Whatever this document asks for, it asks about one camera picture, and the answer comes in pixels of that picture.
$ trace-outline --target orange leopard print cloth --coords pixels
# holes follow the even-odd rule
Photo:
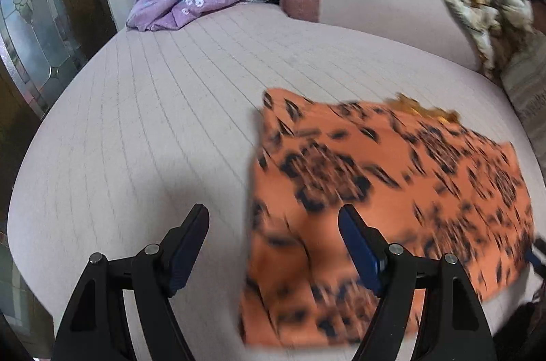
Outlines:
[[[241,336],[264,346],[356,344],[377,299],[337,227],[353,204],[387,242],[456,254],[480,300],[513,282],[533,234],[515,151],[457,123],[389,105],[314,103],[271,89],[255,163]],[[416,290],[407,331],[419,326]]]

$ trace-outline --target metal screw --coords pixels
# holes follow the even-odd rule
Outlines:
[[[159,245],[157,245],[157,244],[148,244],[144,248],[144,253],[145,254],[156,254],[157,252],[159,252]]]
[[[403,254],[404,248],[400,244],[391,244],[389,245],[389,251],[392,254]]]
[[[102,259],[102,257],[103,257],[102,253],[95,252],[91,256],[89,256],[89,262],[93,265],[97,265]]]
[[[446,259],[447,262],[449,262],[450,264],[456,264],[458,259],[457,259],[457,256],[455,256],[454,254],[452,253],[446,253],[446,255],[444,256],[444,258]]]

